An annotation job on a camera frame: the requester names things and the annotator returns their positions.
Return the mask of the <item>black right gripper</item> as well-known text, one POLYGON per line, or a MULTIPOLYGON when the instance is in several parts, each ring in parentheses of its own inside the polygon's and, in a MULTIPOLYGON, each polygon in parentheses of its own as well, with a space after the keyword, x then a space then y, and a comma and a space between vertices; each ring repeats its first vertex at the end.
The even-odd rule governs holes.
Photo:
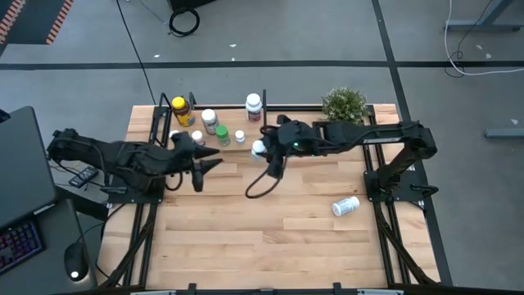
POLYGON ((261 134, 263 142, 273 142, 273 154, 266 155, 267 175, 281 179, 285 170, 285 156, 318 157, 322 156, 323 152, 320 138, 305 122, 278 115, 277 123, 278 126, 262 126, 261 134))

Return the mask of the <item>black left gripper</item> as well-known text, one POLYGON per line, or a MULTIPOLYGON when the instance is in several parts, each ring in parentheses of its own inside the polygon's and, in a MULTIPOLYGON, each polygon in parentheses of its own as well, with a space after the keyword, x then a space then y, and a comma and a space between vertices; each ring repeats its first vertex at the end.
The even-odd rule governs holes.
POLYGON ((162 175, 192 173, 192 186, 201 192, 204 186, 204 175, 223 162, 221 158, 208 161, 194 161, 220 153, 219 149, 196 145, 188 132, 174 134, 174 148, 164 149, 162 155, 162 175))

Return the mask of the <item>green bottle with green cap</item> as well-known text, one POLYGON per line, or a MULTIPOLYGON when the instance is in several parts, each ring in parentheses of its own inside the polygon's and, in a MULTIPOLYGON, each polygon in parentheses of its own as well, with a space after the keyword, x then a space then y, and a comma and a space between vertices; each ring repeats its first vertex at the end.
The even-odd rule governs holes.
POLYGON ((228 128, 225 125, 217 126, 215 134, 220 145, 228 146, 230 144, 228 128))

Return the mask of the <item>clear bottle with green label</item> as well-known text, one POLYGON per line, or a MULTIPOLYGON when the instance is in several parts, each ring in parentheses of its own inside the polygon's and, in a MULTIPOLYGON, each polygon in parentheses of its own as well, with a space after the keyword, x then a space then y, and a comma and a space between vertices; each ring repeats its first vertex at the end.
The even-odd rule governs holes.
POLYGON ((219 126, 218 116, 212 109, 205 109, 201 112, 201 120, 205 127, 206 133, 216 135, 216 129, 219 126))

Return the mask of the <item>white bottle with maroon label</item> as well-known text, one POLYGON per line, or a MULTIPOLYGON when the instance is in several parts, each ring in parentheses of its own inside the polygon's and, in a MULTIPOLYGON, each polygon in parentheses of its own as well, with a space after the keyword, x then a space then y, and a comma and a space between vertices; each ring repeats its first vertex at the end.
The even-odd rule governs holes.
POLYGON ((246 114, 249 121, 259 121, 261 119, 261 111, 263 103, 260 95, 257 93, 250 93, 246 97, 246 114))

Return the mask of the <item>amber bottle with yellow cap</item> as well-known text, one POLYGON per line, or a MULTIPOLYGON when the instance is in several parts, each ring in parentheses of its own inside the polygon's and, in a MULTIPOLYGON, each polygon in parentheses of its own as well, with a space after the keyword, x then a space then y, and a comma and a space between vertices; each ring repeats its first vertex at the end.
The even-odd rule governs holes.
POLYGON ((173 113, 182 127, 189 127, 194 124, 195 116, 192 114, 190 104, 185 98, 175 97, 171 105, 173 113))

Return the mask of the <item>white bottle with grey label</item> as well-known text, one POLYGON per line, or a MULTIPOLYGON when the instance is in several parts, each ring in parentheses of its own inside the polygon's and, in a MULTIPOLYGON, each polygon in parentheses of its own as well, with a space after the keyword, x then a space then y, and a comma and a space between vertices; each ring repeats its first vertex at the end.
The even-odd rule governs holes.
POLYGON ((359 206, 360 201, 356 196, 347 197, 339 202, 334 202, 332 204, 332 212, 335 216, 340 217, 356 210, 359 206))

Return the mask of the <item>black power adapter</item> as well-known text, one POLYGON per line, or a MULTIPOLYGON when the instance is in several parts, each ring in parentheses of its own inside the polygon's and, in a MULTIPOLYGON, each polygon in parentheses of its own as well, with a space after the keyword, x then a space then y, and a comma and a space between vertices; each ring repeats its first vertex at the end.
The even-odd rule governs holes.
POLYGON ((93 184, 93 179, 98 175, 98 170, 87 166, 80 172, 75 172, 75 177, 69 180, 69 185, 82 188, 85 184, 93 184))

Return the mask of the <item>black equipment base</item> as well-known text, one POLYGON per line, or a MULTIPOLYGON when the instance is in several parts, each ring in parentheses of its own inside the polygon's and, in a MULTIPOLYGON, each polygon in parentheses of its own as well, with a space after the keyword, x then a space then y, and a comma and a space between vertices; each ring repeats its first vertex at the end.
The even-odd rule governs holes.
POLYGON ((180 8, 196 9, 214 1, 215 0, 167 0, 168 4, 170 5, 173 11, 178 10, 180 8))

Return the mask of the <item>dark grey desk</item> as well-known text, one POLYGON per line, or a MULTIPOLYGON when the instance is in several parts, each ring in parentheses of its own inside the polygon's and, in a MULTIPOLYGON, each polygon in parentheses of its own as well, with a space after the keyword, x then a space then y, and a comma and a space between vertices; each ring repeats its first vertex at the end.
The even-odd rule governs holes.
POLYGON ((95 288, 97 279, 91 270, 78 282, 66 274, 64 252, 81 234, 72 203, 60 202, 36 219, 46 249, 0 275, 0 295, 48 295, 95 288))

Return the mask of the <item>black computer mouse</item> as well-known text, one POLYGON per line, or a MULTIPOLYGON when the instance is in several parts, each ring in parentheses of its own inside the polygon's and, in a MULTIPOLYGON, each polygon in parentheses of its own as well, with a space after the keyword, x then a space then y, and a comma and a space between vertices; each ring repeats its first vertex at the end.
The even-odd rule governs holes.
POLYGON ((85 248, 83 243, 75 242, 64 252, 65 272, 74 282, 80 281, 88 274, 89 266, 85 248))

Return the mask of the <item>black backlit keyboard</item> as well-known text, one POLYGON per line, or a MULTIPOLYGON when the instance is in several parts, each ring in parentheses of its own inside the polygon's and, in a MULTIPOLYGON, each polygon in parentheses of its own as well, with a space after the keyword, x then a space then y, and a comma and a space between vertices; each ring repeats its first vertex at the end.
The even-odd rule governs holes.
POLYGON ((46 249, 36 220, 0 229, 0 275, 13 270, 46 249))

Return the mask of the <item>grey metal floor bar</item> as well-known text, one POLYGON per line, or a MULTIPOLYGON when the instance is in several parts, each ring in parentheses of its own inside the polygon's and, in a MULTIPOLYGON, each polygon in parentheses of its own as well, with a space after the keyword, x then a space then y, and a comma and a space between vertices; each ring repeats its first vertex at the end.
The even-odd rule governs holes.
POLYGON ((487 138, 524 138, 524 128, 487 129, 487 138))

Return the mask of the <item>grey metal table foot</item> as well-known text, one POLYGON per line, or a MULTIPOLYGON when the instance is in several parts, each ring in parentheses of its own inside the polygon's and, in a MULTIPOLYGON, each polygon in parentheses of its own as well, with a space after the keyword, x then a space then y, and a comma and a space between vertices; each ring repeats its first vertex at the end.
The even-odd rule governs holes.
POLYGON ((497 20, 512 6, 515 0, 490 0, 476 20, 452 20, 453 0, 449 0, 449 14, 445 21, 444 31, 509 31, 518 32, 524 29, 524 23, 498 23, 497 20))

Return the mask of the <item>wooden shelf with black frame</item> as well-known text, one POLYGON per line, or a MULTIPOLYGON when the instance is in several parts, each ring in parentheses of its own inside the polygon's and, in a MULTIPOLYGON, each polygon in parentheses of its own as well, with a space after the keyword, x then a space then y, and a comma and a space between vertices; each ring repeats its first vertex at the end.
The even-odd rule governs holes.
POLYGON ((171 119, 169 127, 165 127, 164 118, 160 118, 160 123, 157 129, 156 138, 158 141, 162 140, 163 134, 169 134, 171 130, 178 130, 180 132, 188 132, 189 134, 195 130, 200 130, 204 134, 205 146, 209 148, 216 148, 220 153, 216 154, 216 158, 224 160, 218 167, 212 171, 214 173, 229 173, 248 170, 249 172, 260 173, 265 169, 265 162, 254 161, 251 158, 251 146, 253 142, 261 137, 260 127, 262 120, 252 122, 247 119, 246 109, 237 105, 204 105, 197 106, 192 111, 195 116, 195 122, 192 126, 182 127, 176 118, 171 119), (219 123, 228 128, 230 144, 222 146, 219 144, 215 135, 206 133, 205 127, 201 120, 201 112, 205 109, 212 109, 218 116, 219 123), (245 133, 246 140, 244 143, 237 143, 235 139, 235 132, 242 130, 245 133))

